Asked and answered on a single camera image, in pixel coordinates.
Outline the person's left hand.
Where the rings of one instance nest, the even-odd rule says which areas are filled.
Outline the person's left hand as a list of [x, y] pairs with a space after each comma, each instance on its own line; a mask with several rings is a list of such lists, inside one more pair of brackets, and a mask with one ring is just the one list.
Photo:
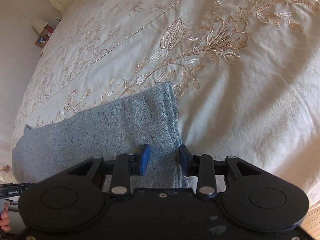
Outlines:
[[6, 202], [4, 202], [3, 209], [1, 209], [0, 226], [4, 232], [9, 232], [11, 230], [10, 218], [8, 214], [8, 205]]

